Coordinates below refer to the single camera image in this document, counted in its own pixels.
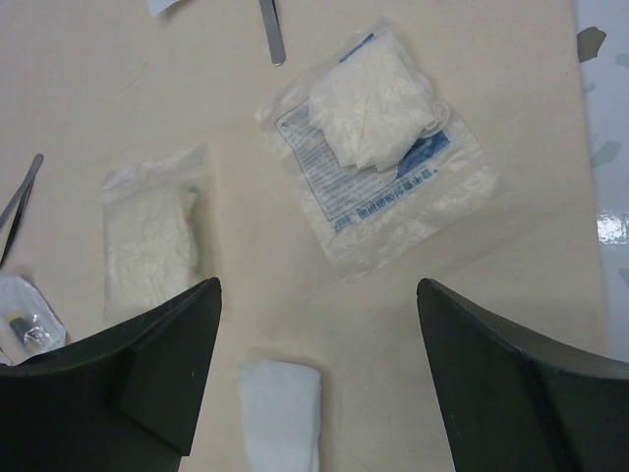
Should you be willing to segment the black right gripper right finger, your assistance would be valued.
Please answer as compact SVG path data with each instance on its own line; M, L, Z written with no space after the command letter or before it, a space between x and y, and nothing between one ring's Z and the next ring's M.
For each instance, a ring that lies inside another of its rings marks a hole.
M628 365L424 278L417 306L458 471L625 471Z

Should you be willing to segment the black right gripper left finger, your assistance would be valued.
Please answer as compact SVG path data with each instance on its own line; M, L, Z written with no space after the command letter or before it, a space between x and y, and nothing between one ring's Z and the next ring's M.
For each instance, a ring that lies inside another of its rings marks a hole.
M1 368L4 471L176 471L190 455L221 317L218 278Z

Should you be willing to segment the clear packet with black item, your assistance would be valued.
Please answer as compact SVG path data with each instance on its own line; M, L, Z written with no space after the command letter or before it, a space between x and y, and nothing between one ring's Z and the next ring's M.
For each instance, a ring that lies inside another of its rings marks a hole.
M19 275L1 272L1 353L10 365L66 344L67 331L40 292Z

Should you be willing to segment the white gauze roll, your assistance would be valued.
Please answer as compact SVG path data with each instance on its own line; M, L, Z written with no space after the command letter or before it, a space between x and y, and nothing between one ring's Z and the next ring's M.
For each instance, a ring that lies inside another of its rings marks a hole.
M254 471L317 471L321 375L276 360L240 366L243 431Z

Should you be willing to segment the bagged gauze pad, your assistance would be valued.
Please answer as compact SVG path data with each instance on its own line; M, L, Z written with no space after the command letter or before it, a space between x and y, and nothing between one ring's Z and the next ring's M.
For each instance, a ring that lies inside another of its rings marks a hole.
M208 278L207 144L113 170L103 206L104 313L116 325Z

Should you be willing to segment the steel tweezers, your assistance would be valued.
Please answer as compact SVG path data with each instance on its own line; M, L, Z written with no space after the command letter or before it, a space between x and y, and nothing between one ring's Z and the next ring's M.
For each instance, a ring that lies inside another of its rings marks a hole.
M258 2L266 32L271 62L274 66L281 66L286 60L286 53L275 1L259 0Z
M29 203L30 194L34 185L34 181L37 175L37 172L43 162L44 155L42 153L38 153L31 163L29 171L22 184L11 198L3 212L1 213L1 228L4 228L6 223L9 221L9 217L11 215L14 216L11 227L7 236L7 241L1 256L1 267L4 267L6 261L9 259L13 246L18 237L19 231L21 229L23 219L26 213L26 209Z

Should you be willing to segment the bagged white gloves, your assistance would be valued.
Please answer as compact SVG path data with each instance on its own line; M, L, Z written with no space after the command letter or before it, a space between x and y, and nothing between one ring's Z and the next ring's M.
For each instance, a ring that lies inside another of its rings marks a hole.
M387 20L257 113L326 257L356 279L482 208L497 171Z

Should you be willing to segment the white blue sterile pouch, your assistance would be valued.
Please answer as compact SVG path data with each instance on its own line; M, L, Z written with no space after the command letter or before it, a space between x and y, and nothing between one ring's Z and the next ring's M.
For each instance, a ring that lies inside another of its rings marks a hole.
M147 0L146 3L152 18L167 18L177 13L188 0Z

